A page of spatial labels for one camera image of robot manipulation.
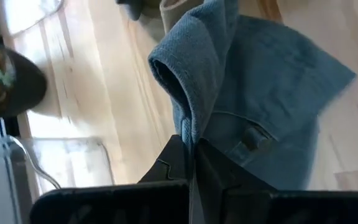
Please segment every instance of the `plant pot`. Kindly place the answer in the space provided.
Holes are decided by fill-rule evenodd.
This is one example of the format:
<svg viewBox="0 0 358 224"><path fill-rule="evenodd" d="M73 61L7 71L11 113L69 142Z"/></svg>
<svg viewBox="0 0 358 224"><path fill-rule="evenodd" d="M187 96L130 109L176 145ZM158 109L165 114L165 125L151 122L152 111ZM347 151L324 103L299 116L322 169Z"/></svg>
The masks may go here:
<svg viewBox="0 0 358 224"><path fill-rule="evenodd" d="M17 116L39 104L45 96L47 81L44 73L30 60L13 50L1 48L9 57L16 80L6 96L0 117Z"/></svg>

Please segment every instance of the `blue fabric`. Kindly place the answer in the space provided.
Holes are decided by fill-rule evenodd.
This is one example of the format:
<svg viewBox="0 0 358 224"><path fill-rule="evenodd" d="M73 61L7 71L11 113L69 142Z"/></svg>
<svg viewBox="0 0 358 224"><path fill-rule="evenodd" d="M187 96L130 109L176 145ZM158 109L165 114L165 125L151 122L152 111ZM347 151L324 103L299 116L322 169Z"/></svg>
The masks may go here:
<svg viewBox="0 0 358 224"><path fill-rule="evenodd" d="M355 77L297 31L239 16L233 0L188 11L149 64L190 153L206 138L282 190L306 187L317 115Z"/></svg>

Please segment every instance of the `wooden floor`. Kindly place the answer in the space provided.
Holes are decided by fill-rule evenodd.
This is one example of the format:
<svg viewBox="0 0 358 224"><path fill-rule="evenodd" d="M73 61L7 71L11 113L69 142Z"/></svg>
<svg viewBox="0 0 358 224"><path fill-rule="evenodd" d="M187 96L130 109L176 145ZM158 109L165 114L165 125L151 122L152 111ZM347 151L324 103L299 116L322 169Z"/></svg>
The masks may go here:
<svg viewBox="0 0 358 224"><path fill-rule="evenodd" d="M241 13L282 21L358 74L358 1L239 2ZM11 47L49 81L42 104L20 117L24 135L102 137L115 181L138 181L174 133L170 100L147 64L163 36L154 15L132 22L112 0L66 0L56 15L11 37ZM358 188L343 181L358 170L358 79L322 113L320 124L310 189Z"/></svg>

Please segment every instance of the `potted plant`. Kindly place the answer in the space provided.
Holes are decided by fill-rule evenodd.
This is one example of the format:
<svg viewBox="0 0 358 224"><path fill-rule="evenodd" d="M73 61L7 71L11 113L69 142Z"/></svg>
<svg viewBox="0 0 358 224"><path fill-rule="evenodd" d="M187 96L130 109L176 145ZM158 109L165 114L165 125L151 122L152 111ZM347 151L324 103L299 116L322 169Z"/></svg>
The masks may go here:
<svg viewBox="0 0 358 224"><path fill-rule="evenodd" d="M0 117L17 116L45 95L44 74L31 61L0 47Z"/></svg>

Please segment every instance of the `blue denim jacket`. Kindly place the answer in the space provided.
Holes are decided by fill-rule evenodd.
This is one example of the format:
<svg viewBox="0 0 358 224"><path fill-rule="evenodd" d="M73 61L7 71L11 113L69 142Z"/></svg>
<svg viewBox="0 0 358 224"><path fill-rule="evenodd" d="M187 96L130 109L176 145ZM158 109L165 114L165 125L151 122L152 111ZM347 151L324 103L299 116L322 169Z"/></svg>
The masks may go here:
<svg viewBox="0 0 358 224"><path fill-rule="evenodd" d="M190 153L208 139L277 189L308 183L318 113L355 75L288 27L239 16L235 0L188 11L149 56Z"/></svg>

